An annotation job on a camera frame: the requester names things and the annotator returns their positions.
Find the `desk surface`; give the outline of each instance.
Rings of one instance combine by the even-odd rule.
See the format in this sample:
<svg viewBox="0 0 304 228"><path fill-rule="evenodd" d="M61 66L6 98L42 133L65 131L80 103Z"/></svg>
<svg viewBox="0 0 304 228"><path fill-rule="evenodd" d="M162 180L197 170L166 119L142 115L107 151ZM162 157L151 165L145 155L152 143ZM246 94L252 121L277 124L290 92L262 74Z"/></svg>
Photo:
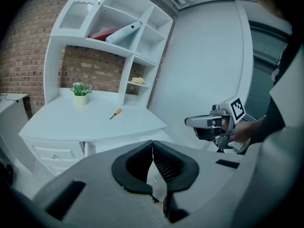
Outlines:
<svg viewBox="0 0 304 228"><path fill-rule="evenodd" d="M12 94L12 93L1 93L0 95L0 114L4 112L5 109L9 108L15 101L11 100L22 100L27 94Z"/></svg>
<svg viewBox="0 0 304 228"><path fill-rule="evenodd" d="M59 96L43 106L19 135L43 141L84 142L159 130L166 126L146 108L125 107L110 120L118 108L116 103L102 99L91 99L87 105L74 106L73 98Z"/></svg>

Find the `white cabinet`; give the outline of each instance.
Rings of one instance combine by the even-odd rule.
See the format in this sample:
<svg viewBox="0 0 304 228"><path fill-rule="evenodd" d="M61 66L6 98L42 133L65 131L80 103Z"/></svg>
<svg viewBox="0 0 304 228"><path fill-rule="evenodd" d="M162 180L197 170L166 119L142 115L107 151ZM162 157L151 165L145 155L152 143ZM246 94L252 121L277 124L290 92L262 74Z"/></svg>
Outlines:
<svg viewBox="0 0 304 228"><path fill-rule="evenodd" d="M109 29L122 29L137 21L141 27L117 44L88 38ZM68 0L54 24L47 47L44 70L46 103L58 94L61 48L71 45L125 57L118 96L120 107L146 107L172 23L173 19L150 0ZM127 84L133 84L129 80L133 59L136 62L138 58L144 62L143 66L153 65L154 69L146 70L146 85L135 84L140 87L137 96L127 95Z"/></svg>
<svg viewBox="0 0 304 228"><path fill-rule="evenodd" d="M51 173L59 175L84 158L82 142L49 142L23 138L23 141Z"/></svg>

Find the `red object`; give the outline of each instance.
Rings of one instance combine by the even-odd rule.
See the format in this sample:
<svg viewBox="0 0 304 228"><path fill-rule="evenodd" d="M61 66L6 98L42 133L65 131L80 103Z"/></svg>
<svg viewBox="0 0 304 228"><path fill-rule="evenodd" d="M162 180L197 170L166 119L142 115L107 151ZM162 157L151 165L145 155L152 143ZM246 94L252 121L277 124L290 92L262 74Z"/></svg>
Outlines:
<svg viewBox="0 0 304 228"><path fill-rule="evenodd" d="M88 36L91 39L95 39L95 40L102 40L105 41L105 39L110 36L111 34L115 33L116 31L118 31L117 28L113 28L113 29L109 29L103 32L98 32L96 34L93 34L91 36Z"/></svg>

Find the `small plant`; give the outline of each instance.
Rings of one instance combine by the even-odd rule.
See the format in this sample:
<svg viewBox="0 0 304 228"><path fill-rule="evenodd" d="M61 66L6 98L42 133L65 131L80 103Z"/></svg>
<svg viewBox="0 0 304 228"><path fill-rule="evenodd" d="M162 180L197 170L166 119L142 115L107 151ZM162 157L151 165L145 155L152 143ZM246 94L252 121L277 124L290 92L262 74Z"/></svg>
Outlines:
<svg viewBox="0 0 304 228"><path fill-rule="evenodd" d="M71 89L76 96L85 96L92 92L91 85L85 85L84 83L76 82L73 83L73 88Z"/></svg>

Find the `yellow pot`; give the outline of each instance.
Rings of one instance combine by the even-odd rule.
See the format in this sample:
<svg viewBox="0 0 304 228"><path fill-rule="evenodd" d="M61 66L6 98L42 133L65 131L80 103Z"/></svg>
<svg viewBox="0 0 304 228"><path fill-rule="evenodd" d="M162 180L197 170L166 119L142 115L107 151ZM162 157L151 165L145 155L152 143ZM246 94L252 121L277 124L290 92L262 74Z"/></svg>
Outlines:
<svg viewBox="0 0 304 228"><path fill-rule="evenodd" d="M87 104L87 95L85 96L74 96L74 105L86 105Z"/></svg>

